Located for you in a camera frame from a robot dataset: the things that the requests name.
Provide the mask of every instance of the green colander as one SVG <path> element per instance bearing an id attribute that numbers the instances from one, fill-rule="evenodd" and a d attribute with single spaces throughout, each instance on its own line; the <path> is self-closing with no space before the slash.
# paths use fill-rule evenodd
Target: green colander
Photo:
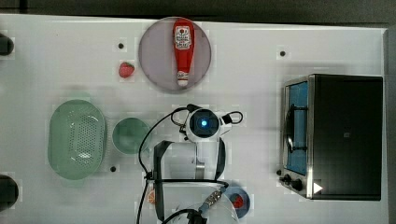
<path id="1" fill-rule="evenodd" d="M 50 120 L 49 164 L 66 179 L 85 178 L 102 162 L 106 137 L 105 117 L 98 108 L 83 100 L 68 101 Z"/>

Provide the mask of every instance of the bottle label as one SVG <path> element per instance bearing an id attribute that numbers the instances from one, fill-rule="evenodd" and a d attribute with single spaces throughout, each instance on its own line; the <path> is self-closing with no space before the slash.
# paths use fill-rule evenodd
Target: bottle label
<path id="1" fill-rule="evenodd" d="M 182 72 L 182 71 L 178 71 L 177 72 L 177 79 L 178 80 L 189 80 L 189 74 Z"/>
<path id="2" fill-rule="evenodd" d="M 175 46 L 177 49 L 189 49 L 191 45 L 190 27 L 177 26 L 175 29 Z"/>

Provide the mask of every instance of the oven knob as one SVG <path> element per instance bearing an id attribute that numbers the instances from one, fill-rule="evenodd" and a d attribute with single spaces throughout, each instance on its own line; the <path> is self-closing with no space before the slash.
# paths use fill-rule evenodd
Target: oven knob
<path id="1" fill-rule="evenodd" d="M 285 183 L 285 185 L 289 185 L 291 177 L 289 175 L 284 175 L 283 177 L 280 177 L 279 180 Z"/>
<path id="2" fill-rule="evenodd" d="M 301 179 L 296 179 L 296 180 L 291 181 L 291 186 L 294 189 L 300 191 L 303 189 L 303 182 L 301 181 Z"/>

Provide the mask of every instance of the oven door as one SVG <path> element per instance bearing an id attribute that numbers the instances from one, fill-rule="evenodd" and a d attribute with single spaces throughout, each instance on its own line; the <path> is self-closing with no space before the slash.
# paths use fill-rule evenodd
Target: oven door
<path id="1" fill-rule="evenodd" d="M 282 185 L 307 197 L 308 80 L 289 82 L 284 90 Z"/>

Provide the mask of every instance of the small bowl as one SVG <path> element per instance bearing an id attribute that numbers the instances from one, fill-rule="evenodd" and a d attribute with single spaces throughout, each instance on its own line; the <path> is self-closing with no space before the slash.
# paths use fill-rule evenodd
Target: small bowl
<path id="1" fill-rule="evenodd" d="M 140 145 L 148 132 L 149 126 L 142 120 L 136 118 L 123 119 L 113 130 L 114 147 L 124 154 L 136 154 L 139 152 Z M 149 141 L 150 135 L 146 139 L 142 151 L 148 147 Z"/>

